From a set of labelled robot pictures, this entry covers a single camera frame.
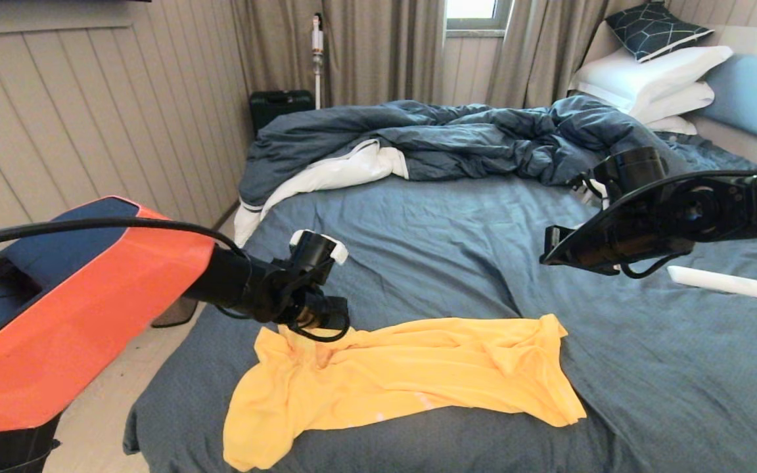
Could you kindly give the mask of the yellow polo shirt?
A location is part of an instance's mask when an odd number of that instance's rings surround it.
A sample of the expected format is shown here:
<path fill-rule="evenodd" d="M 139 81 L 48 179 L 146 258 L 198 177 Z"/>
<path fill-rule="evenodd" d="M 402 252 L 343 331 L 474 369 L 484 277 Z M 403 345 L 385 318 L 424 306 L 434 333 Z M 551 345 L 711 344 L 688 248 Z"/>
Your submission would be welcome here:
<path fill-rule="evenodd" d="M 307 430 L 363 427 L 444 407 L 526 414 L 556 428 L 587 414 L 560 363 L 567 330 L 538 319 L 439 318 L 332 342 L 280 327 L 256 336 L 223 422 L 223 460 L 268 469 Z"/>

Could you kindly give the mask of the white remote control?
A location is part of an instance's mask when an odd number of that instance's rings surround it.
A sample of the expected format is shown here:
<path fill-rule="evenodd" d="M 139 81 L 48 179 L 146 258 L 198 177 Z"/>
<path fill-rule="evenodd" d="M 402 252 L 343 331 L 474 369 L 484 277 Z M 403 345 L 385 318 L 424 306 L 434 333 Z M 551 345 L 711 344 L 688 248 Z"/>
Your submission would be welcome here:
<path fill-rule="evenodd" d="M 727 275 L 727 273 L 715 273 L 671 265 L 667 267 L 670 278 L 676 284 L 705 288 L 715 292 L 728 294 L 742 294 L 751 298 L 757 298 L 757 279 Z"/>

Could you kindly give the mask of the bed with blue sheet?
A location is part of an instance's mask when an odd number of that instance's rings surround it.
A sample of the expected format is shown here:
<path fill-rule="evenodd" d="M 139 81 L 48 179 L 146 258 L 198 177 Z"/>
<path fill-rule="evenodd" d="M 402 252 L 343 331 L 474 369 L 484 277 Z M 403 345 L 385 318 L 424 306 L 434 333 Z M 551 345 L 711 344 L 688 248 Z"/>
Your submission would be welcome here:
<path fill-rule="evenodd" d="M 298 229 L 350 251 L 325 290 L 355 328 L 433 317 L 537 318 L 568 330 L 562 367 L 588 417 L 442 408 L 301 434 L 253 473 L 757 473 L 757 299 L 539 263 L 544 230 L 595 210 L 513 175 L 387 177 L 277 204 L 247 242 L 263 260 Z M 757 279 L 757 239 L 698 243 L 676 265 Z"/>

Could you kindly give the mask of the beige trash bin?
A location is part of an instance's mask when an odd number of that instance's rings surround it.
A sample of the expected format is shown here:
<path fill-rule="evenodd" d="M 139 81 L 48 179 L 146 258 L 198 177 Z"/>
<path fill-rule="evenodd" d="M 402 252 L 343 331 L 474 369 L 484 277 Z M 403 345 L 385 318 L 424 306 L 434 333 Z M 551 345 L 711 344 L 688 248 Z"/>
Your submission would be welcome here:
<path fill-rule="evenodd" d="M 151 321 L 154 328 L 176 327 L 188 323 L 198 308 L 197 300 L 180 298 Z"/>

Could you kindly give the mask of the white pillow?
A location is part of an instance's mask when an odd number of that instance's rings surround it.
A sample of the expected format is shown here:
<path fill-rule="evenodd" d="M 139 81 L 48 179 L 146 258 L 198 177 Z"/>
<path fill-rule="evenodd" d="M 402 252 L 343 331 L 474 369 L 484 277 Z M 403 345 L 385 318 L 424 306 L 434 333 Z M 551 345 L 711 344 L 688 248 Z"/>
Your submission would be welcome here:
<path fill-rule="evenodd" d="M 715 92 L 703 81 L 692 83 L 683 89 L 670 93 L 664 98 L 651 99 L 637 104 L 628 111 L 628 115 L 644 124 L 663 120 L 671 116 L 700 110 L 713 103 Z"/>
<path fill-rule="evenodd" d="M 625 48 L 581 66 L 568 91 L 602 99 L 627 110 L 643 108 L 654 100 L 696 83 L 734 51 L 725 45 L 696 46 L 639 63 Z"/>
<path fill-rule="evenodd" d="M 697 127 L 682 116 L 669 116 L 660 120 L 650 121 L 644 125 L 654 132 L 676 133 L 682 135 L 697 135 Z"/>

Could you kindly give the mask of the dark blue duvet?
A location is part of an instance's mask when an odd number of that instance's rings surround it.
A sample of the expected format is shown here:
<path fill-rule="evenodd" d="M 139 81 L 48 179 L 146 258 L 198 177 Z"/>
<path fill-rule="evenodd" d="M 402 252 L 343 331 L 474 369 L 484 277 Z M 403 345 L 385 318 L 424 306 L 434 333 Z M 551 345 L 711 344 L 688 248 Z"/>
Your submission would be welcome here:
<path fill-rule="evenodd" d="M 607 156 L 655 148 L 670 176 L 688 164 L 634 117 L 585 95 L 541 108 L 436 106 L 400 100 L 279 116 L 256 135 L 239 185 L 240 246 L 279 202 L 301 192 L 513 174 L 565 185 Z"/>

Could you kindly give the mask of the dark green hard case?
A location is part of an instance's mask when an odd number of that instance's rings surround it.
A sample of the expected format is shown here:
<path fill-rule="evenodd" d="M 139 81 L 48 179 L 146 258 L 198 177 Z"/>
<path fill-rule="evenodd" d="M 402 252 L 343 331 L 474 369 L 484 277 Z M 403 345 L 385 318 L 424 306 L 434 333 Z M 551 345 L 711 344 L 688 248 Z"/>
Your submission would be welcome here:
<path fill-rule="evenodd" d="M 254 134 L 279 116 L 315 110 L 315 106 L 315 97 L 307 90 L 253 92 L 249 98 L 249 110 Z"/>

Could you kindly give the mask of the beige window curtain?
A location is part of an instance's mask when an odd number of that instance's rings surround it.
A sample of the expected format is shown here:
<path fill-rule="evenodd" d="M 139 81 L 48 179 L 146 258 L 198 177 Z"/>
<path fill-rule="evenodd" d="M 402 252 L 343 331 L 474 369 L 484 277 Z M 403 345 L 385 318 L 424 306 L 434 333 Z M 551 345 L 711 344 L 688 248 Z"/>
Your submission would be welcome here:
<path fill-rule="evenodd" d="M 513 0 L 486 104 L 549 106 L 564 98 L 603 20 L 646 0 Z"/>
<path fill-rule="evenodd" d="M 442 98 L 446 0 L 231 0 L 250 91 L 315 91 L 311 31 L 321 16 L 321 104 Z"/>

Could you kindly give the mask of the dark patterned cushion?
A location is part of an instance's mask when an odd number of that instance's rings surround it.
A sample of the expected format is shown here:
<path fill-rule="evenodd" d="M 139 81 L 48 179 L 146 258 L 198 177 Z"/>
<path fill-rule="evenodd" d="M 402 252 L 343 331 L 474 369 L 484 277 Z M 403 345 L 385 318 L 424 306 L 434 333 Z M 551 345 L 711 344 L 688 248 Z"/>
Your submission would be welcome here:
<path fill-rule="evenodd" d="M 694 46 L 714 33 L 673 15 L 664 1 L 648 2 L 605 18 L 606 25 L 638 63 Z"/>

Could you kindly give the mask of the grey framed window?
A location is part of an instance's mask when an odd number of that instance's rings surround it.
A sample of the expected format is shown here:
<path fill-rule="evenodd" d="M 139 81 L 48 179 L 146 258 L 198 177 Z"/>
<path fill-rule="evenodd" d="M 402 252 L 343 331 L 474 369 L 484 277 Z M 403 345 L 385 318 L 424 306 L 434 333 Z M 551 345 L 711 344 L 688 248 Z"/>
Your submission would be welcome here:
<path fill-rule="evenodd" d="M 504 30 L 514 0 L 446 0 L 450 31 Z"/>

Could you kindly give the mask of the white stick vacuum cleaner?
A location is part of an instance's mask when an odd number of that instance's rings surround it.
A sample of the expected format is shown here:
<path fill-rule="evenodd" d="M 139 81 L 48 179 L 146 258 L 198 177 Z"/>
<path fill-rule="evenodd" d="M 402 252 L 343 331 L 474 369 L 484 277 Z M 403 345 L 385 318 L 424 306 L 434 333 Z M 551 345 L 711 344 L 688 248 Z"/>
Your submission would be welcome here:
<path fill-rule="evenodd" d="M 313 97 L 315 98 L 316 110 L 319 110 L 322 107 L 324 44 L 323 17 L 320 12 L 315 12 L 312 17 L 311 53 L 313 68 Z"/>

